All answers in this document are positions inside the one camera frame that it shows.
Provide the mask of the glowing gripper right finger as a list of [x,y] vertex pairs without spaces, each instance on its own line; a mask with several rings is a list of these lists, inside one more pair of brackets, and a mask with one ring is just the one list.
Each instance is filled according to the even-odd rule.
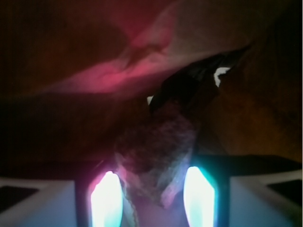
[[191,227],[300,227],[302,164],[274,155],[195,155],[183,200]]

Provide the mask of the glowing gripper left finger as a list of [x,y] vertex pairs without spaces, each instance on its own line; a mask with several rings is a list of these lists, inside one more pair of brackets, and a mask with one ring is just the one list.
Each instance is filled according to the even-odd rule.
[[118,227],[123,192],[106,163],[31,163],[0,173],[3,227]]

